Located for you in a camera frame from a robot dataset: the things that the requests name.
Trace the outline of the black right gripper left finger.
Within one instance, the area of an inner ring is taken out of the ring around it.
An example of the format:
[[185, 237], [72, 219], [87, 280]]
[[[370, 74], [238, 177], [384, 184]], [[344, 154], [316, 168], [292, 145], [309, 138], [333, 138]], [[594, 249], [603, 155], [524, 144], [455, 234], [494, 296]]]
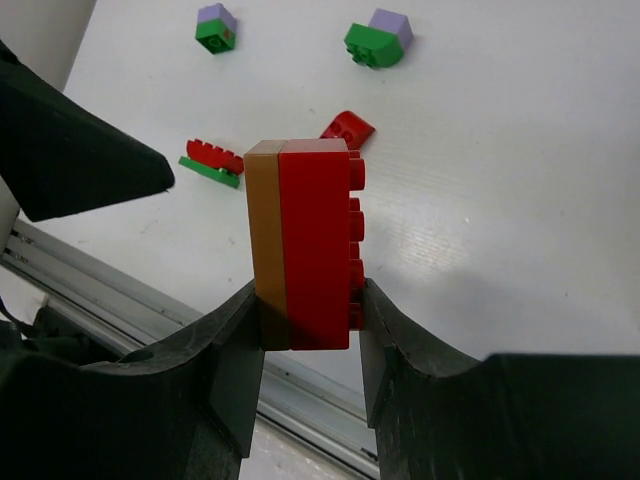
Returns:
[[1, 324], [5, 479], [235, 479], [264, 364], [255, 289], [116, 362], [77, 365]]

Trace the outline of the tan long lego brick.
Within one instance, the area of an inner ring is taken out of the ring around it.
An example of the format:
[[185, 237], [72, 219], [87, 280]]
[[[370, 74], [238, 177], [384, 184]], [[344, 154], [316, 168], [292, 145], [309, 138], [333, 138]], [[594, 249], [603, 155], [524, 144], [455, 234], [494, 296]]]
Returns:
[[285, 145], [284, 140], [262, 140], [244, 155], [252, 262], [265, 351], [291, 347], [278, 163]]

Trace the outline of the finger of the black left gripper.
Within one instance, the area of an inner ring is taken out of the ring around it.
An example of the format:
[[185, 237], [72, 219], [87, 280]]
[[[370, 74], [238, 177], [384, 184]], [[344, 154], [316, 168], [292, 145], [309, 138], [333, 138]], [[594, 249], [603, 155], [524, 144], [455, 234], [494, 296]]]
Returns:
[[175, 184], [161, 153], [74, 103], [7, 46], [1, 48], [1, 177], [34, 222]]

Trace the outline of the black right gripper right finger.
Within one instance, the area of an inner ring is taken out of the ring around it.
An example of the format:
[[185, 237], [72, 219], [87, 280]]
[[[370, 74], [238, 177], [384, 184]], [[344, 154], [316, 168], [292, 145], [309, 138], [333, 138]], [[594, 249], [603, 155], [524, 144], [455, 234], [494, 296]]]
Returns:
[[361, 295], [368, 425], [384, 479], [635, 479], [639, 360], [498, 353], [482, 361]]

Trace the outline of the red curved lego brick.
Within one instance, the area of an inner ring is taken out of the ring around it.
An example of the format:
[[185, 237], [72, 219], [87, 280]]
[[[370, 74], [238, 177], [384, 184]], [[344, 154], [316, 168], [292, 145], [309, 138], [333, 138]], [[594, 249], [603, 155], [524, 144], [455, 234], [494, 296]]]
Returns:
[[321, 139], [342, 138], [350, 150], [360, 150], [376, 129], [351, 110], [339, 113], [320, 135]]

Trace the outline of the red long lego brick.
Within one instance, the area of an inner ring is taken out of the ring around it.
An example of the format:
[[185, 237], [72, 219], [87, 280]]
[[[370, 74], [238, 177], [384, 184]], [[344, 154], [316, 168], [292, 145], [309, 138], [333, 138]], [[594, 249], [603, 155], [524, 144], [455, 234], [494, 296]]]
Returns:
[[279, 153], [287, 314], [293, 350], [345, 350], [364, 285], [356, 244], [364, 215], [353, 191], [364, 160], [343, 139], [290, 140]]

